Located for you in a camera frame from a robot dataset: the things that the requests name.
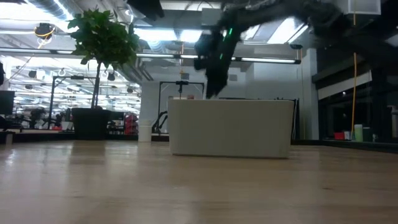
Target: tree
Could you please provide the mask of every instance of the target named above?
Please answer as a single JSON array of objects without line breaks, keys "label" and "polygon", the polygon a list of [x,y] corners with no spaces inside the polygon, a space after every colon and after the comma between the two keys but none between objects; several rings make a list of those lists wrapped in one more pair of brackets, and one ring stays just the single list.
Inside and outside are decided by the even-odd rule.
[{"label": "tree", "polygon": [[117,70],[125,63],[134,63],[137,56],[139,37],[134,34],[133,24],[129,25],[127,31],[125,25],[113,22],[112,19],[111,11],[89,9],[83,15],[76,14],[68,25],[68,29],[78,28],[70,34],[76,40],[76,50],[72,54],[84,56],[82,65],[91,59],[98,63],[91,108],[94,108],[100,90],[101,65],[104,64],[106,68],[112,65]]}]

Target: potted plant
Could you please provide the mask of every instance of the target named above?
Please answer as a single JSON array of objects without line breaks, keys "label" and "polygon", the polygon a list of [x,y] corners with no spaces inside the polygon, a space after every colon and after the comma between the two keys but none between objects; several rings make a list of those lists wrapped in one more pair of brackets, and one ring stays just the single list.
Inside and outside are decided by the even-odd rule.
[{"label": "potted plant", "polygon": [[[91,59],[98,63],[96,79],[91,99],[91,109],[73,108],[73,124],[78,139],[104,139],[110,111],[96,107],[96,99],[100,91],[100,73],[102,64],[106,69],[112,65],[117,70],[125,63],[134,63],[139,37],[134,34],[133,24],[128,31],[126,26],[113,22],[111,11],[99,12],[88,10],[76,14],[69,21],[68,29],[77,27],[70,37],[76,40],[73,55],[81,55],[81,64],[86,65]],[[108,80],[114,80],[114,71],[109,73]]]}]

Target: black planter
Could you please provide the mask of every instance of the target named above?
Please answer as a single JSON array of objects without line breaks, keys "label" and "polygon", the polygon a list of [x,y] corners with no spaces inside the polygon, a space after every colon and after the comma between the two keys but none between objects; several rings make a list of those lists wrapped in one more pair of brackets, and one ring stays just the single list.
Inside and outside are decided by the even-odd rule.
[{"label": "black planter", "polygon": [[73,125],[78,140],[104,140],[111,112],[101,109],[72,108]]}]

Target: wooden table surface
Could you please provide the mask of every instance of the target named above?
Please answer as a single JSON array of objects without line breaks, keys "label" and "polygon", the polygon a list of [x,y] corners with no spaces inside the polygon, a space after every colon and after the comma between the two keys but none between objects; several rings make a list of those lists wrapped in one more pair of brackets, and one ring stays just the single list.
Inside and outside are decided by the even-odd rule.
[{"label": "wooden table surface", "polygon": [[15,144],[0,149],[0,223],[398,223],[398,155],[294,146],[289,160],[227,159],[171,156],[162,142]]}]

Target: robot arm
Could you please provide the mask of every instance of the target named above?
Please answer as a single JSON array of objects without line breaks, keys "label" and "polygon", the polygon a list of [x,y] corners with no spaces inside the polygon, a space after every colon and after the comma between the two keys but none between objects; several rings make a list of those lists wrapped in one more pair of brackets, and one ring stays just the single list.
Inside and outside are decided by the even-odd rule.
[{"label": "robot arm", "polygon": [[254,8],[235,8],[224,12],[210,35],[202,34],[195,45],[195,69],[206,69],[206,97],[217,95],[227,84],[228,69],[241,33],[251,26],[294,16],[308,22],[323,40],[361,54],[371,65],[397,62],[393,46],[356,30],[333,4],[316,0],[270,0]]}]

